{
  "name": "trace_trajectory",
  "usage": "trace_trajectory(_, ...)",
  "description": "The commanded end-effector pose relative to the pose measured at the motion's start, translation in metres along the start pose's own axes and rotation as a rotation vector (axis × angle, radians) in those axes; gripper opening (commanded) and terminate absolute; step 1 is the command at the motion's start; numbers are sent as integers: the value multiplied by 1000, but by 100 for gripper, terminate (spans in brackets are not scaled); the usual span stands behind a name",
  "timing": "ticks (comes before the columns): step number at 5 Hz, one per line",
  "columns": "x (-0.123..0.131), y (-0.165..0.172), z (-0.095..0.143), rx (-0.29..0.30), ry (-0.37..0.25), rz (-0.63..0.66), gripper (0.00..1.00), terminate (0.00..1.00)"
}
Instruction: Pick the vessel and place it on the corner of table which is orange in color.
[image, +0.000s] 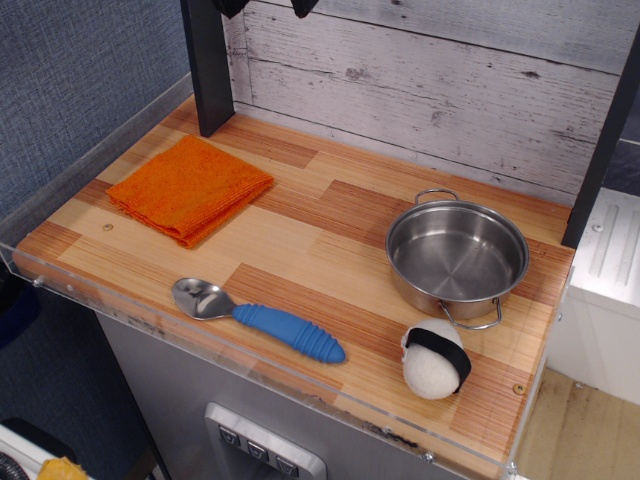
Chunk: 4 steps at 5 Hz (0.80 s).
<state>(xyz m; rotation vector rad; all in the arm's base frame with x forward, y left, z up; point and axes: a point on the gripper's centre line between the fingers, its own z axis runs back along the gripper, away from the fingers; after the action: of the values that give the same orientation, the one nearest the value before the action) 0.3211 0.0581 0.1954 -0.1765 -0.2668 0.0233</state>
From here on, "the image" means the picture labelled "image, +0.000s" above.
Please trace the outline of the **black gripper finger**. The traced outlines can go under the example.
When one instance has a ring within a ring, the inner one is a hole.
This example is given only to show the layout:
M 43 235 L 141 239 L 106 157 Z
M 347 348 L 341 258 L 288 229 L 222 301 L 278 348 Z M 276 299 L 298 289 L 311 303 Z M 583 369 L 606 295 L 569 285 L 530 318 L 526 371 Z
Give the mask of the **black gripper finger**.
M 213 0 L 214 7 L 227 19 L 232 19 L 240 13 L 249 0 Z
M 295 15 L 299 19 L 307 17 L 317 5 L 317 0 L 291 0 Z

